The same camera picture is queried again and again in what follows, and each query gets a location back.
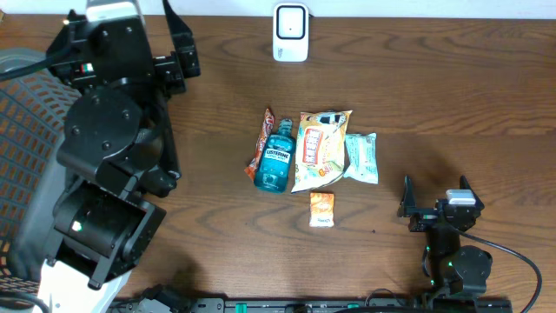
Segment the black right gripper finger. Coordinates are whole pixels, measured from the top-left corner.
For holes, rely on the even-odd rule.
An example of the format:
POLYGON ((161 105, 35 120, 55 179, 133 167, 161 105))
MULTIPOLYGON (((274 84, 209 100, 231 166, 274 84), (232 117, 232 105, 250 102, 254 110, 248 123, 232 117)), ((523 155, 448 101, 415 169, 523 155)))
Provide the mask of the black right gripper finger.
POLYGON ((471 195, 473 196, 473 200, 474 200, 473 206, 475 209, 477 209, 478 211, 482 211, 485 208, 484 203, 480 200, 479 196, 474 192, 474 190, 472 189, 470 183, 468 182, 465 176, 460 177, 460 189, 468 190, 471 192, 471 195))
POLYGON ((410 176, 404 177, 404 192, 397 210, 397 217, 411 217, 417 212, 413 183, 410 176))

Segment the pale green tissue pack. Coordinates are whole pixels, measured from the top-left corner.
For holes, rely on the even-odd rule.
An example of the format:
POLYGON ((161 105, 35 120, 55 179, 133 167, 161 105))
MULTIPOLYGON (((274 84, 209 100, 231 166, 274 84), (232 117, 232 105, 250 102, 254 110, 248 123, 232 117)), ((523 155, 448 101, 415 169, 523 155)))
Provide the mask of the pale green tissue pack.
POLYGON ((343 176, 363 183, 377 184, 379 172, 375 155, 376 134, 346 134, 345 144, 349 165, 343 176))

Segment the small orange candy pack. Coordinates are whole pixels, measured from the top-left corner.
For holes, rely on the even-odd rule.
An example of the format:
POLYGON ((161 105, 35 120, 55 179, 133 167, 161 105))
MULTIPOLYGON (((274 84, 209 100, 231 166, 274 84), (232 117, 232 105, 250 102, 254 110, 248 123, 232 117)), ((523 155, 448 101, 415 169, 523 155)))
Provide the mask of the small orange candy pack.
POLYGON ((334 194, 312 192, 309 209, 310 227, 331 228, 334 226, 334 194))

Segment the yellow snack bag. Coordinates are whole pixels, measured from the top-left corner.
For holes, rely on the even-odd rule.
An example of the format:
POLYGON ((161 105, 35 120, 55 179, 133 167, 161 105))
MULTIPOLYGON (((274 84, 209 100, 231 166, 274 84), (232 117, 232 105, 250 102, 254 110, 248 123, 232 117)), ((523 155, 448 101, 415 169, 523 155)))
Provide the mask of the yellow snack bag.
POLYGON ((301 113, 292 193, 315 190, 343 176, 345 137, 351 114, 351 110, 301 113))

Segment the orange red snack stick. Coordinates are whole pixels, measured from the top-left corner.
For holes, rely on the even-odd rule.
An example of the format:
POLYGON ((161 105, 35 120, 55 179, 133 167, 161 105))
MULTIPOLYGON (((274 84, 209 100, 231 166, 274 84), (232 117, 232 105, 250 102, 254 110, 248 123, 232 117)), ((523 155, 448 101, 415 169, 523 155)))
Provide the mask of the orange red snack stick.
POLYGON ((244 170, 244 172, 248 175, 252 182, 255 180, 255 175, 260 166, 263 150, 266 146, 268 138, 272 133, 274 125, 275 116, 270 108, 266 108, 261 124, 261 130, 255 144, 254 157, 244 170))

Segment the blue Listerine mouthwash bottle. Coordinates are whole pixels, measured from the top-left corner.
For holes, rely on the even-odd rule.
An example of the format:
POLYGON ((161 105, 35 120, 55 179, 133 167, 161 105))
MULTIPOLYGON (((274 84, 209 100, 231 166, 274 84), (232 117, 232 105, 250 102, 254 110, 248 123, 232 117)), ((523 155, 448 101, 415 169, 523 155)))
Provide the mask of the blue Listerine mouthwash bottle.
POLYGON ((255 174, 254 184, 259 190, 283 193, 287 188, 296 145, 292 128, 293 121, 284 118, 280 121, 278 130, 269 136, 255 174))

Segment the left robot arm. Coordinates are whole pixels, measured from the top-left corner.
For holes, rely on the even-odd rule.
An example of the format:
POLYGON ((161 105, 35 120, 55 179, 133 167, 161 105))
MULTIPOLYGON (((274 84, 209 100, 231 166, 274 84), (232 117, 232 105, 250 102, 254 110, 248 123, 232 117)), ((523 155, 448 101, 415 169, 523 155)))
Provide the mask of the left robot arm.
POLYGON ((152 53, 134 1, 70 12, 49 72, 78 90, 56 160, 67 172, 45 242, 39 298, 48 312, 104 312, 150 244, 181 178, 168 102, 201 73, 192 30, 163 3, 174 49, 152 53))

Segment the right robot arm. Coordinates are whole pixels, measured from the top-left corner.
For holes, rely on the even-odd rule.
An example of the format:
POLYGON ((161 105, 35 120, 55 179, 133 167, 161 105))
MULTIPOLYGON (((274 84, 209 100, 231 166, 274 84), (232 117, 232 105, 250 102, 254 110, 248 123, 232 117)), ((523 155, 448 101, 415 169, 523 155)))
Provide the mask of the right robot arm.
POLYGON ((458 189, 448 190, 431 208, 417 205, 412 180, 404 178, 397 216, 409 219, 411 232, 426 234, 425 271, 432 278, 437 297, 477 297, 486 292, 492 256, 460 242, 483 209, 483 202, 464 176, 458 189))

